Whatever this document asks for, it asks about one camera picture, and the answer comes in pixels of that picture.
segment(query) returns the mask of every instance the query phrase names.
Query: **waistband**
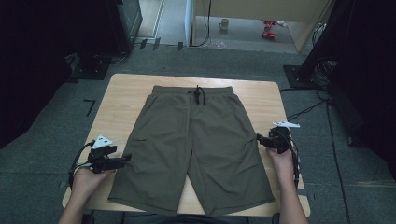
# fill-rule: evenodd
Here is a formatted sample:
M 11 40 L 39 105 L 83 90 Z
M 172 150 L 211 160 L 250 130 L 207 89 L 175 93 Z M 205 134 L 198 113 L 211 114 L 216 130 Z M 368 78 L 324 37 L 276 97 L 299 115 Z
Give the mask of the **waistband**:
M 204 90 L 205 95 L 213 94 L 233 94 L 233 87 L 219 87 L 219 88 L 206 88 L 200 87 Z M 154 86 L 152 93 L 179 93 L 187 94 L 189 91 L 196 91 L 196 87 L 163 87 Z

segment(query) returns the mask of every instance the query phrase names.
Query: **wooden table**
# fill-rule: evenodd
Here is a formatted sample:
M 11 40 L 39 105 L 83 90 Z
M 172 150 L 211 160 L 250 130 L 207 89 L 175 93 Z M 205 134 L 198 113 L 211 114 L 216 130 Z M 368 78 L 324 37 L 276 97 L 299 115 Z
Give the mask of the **wooden table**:
M 196 87 L 196 85 L 199 85 L 203 88 L 232 86 L 235 94 L 239 96 L 244 104 L 256 133 L 267 135 L 268 130 L 273 127 L 273 121 L 286 119 L 279 89 L 275 82 L 116 74 L 108 84 L 104 99 L 88 135 L 87 143 L 102 134 L 111 139 L 114 145 L 118 146 L 118 151 L 114 153 L 114 156 L 120 157 L 137 116 L 146 101 L 146 97 L 151 94 L 154 85 L 178 87 Z M 273 213 L 278 212 L 279 185 L 275 170 L 263 146 L 259 145 L 259 151 L 276 201 L 233 213 L 232 215 L 270 217 Z M 87 147 L 82 152 L 79 162 L 86 161 L 89 152 L 90 148 Z M 107 200 L 113 185 L 114 176 L 111 175 L 103 182 L 100 188 L 92 195 L 86 208 L 110 211 L 140 211 Z M 304 189 L 301 177 L 299 189 Z M 70 189 L 67 189 L 63 199 L 63 206 L 66 206 L 69 197 Z M 309 216 L 310 208 L 306 196 L 299 195 L 299 197 L 305 214 Z M 204 214 L 204 210 L 188 178 L 180 199 L 178 212 L 180 214 Z
M 186 21 L 192 24 L 192 44 L 195 45 L 195 18 L 207 17 L 211 0 L 189 0 Z M 211 17 L 238 18 L 267 21 L 287 21 L 288 28 L 298 52 L 301 52 L 331 8 L 332 0 L 213 0 Z

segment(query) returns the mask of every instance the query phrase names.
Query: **gray carpet floor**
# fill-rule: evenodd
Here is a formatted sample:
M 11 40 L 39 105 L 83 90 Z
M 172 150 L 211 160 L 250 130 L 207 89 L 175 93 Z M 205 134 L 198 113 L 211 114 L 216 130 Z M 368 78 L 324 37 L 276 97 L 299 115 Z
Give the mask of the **gray carpet floor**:
M 178 77 L 215 77 L 274 81 L 289 84 L 283 64 L 302 64 L 306 55 L 230 49 L 183 49 L 160 46 L 135 48 L 121 63 L 111 65 L 103 81 L 64 83 L 30 130 L 0 150 L 0 223 L 56 223 L 67 170 L 85 143 L 95 111 L 111 76 L 117 73 Z M 287 115 L 316 104 L 316 91 L 285 91 Z M 96 100 L 87 117 L 91 103 Z M 394 223 L 396 185 L 387 165 L 368 148 L 347 144 L 347 131 L 330 105 L 334 143 L 343 179 L 350 222 Z M 294 120 L 291 130 L 300 150 L 301 170 L 311 206 L 310 223 L 347 223 L 340 180 L 332 151 L 326 105 Z M 95 212 L 95 223 L 120 223 L 121 212 Z M 251 217 L 251 223 L 271 223 Z

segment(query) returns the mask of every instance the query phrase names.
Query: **floor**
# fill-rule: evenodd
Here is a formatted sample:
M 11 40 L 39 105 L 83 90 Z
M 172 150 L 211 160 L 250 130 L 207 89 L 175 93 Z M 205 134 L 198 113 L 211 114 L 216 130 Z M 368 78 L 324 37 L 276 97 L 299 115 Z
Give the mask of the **floor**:
M 187 1 L 163 0 L 163 5 L 159 4 L 161 1 L 140 0 L 143 23 L 138 37 L 140 39 L 147 38 L 149 43 L 153 43 L 155 38 L 160 38 L 160 44 L 165 45 L 177 45 L 178 42 L 186 43 L 184 20 Z M 197 17 L 195 45 L 204 43 L 209 24 L 210 38 L 202 45 L 203 48 L 298 53 L 287 27 L 278 24 L 273 26 L 270 32 L 274 33 L 276 37 L 268 39 L 262 37 L 264 25 L 260 20 L 228 18 L 228 30 L 222 31 L 219 28 L 221 19 L 223 18 Z M 312 45 L 309 43 L 302 53 L 307 54 L 311 49 Z

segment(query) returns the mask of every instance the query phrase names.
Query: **shorts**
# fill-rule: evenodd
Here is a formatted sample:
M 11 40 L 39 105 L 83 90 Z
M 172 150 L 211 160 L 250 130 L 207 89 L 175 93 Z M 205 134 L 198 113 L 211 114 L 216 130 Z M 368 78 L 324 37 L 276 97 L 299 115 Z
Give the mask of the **shorts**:
M 256 134 L 232 87 L 154 86 L 108 199 L 175 216 L 189 176 L 209 217 L 274 201 Z

